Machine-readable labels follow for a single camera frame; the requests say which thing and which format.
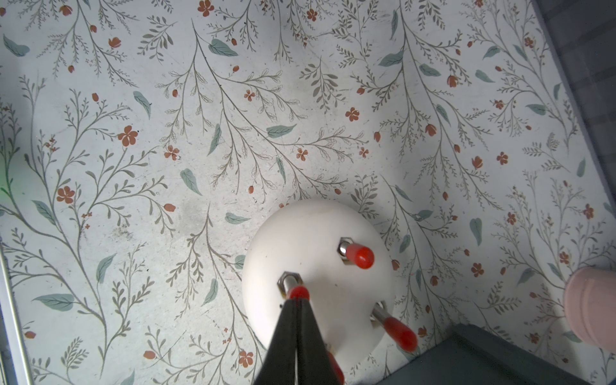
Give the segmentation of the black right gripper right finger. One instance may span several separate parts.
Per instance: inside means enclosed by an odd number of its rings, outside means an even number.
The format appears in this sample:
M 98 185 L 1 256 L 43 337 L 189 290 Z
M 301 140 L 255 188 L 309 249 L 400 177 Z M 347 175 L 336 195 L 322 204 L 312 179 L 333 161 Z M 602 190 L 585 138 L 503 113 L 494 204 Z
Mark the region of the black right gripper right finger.
M 304 298 L 297 298 L 296 305 L 298 384 L 340 384 L 310 303 Z

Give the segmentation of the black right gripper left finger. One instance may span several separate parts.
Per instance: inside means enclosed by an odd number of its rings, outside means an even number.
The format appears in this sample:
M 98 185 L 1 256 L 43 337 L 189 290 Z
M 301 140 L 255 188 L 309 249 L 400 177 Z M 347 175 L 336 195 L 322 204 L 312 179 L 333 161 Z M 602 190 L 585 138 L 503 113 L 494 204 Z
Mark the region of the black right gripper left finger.
M 297 359 L 298 299 L 285 301 L 255 385 L 293 385 Z

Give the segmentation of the white dome with screws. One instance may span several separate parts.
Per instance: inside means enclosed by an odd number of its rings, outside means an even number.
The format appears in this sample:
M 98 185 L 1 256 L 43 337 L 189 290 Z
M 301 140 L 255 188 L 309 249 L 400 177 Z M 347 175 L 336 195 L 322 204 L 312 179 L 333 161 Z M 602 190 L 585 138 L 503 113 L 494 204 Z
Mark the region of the white dome with screws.
M 344 257 L 357 243 L 375 255 L 370 269 Z M 385 335 L 371 320 L 375 303 L 393 312 L 394 272 L 379 232 L 361 214 L 336 201 L 298 201 L 270 216 L 245 255 L 242 294 L 253 333 L 264 347 L 270 341 L 285 298 L 278 281 L 299 274 L 324 343 L 343 371 L 360 364 Z

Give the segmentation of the grey plastic bin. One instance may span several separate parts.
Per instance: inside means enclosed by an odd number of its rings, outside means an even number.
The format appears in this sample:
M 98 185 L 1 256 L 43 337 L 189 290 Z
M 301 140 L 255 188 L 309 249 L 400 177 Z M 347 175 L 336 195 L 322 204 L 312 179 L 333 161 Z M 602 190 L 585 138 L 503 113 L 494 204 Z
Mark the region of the grey plastic bin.
M 585 384 L 586 381 L 474 325 L 457 325 L 435 348 L 382 384 Z

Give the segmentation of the pink pen cup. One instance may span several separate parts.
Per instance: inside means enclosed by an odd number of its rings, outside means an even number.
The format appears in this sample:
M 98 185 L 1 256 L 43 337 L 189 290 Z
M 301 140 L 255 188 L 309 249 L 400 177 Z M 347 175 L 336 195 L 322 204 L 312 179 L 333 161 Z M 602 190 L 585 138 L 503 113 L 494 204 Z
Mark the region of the pink pen cup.
M 566 321 L 584 343 L 615 353 L 615 272 L 585 267 L 564 292 Z

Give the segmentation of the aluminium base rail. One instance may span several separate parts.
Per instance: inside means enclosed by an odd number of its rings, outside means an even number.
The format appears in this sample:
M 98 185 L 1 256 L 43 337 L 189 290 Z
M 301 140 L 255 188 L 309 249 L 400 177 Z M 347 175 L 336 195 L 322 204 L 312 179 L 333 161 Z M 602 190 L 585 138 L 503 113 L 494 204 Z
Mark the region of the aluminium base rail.
M 8 263 L 3 253 L 1 253 L 1 311 L 8 350 L 11 354 L 12 366 L 14 367 L 15 383 L 32 385 L 35 381 L 30 372 L 30 361 L 23 341 L 24 337 L 14 301 Z

